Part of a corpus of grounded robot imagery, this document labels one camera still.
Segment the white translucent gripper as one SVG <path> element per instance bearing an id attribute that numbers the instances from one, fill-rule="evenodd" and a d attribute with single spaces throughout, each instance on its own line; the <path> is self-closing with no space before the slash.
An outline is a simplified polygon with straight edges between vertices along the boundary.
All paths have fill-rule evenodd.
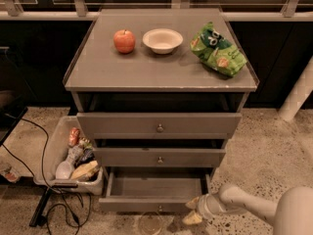
<path id="1" fill-rule="evenodd" d="M 215 215 L 225 213 L 227 208 L 219 199 L 217 194 L 205 194 L 195 197 L 185 204 L 190 210 L 182 222 L 186 225 L 200 224 L 202 219 L 212 219 Z"/>

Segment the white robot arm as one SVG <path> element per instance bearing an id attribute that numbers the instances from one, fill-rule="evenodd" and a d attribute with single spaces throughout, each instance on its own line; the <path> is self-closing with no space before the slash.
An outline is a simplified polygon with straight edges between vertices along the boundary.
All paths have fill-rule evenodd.
<path id="1" fill-rule="evenodd" d="M 199 224 L 219 214 L 250 212 L 273 227 L 273 235 L 313 235 L 313 189 L 293 187 L 278 203 L 255 197 L 234 184 L 222 185 L 215 194 L 195 197 L 186 204 L 186 225 Z"/>

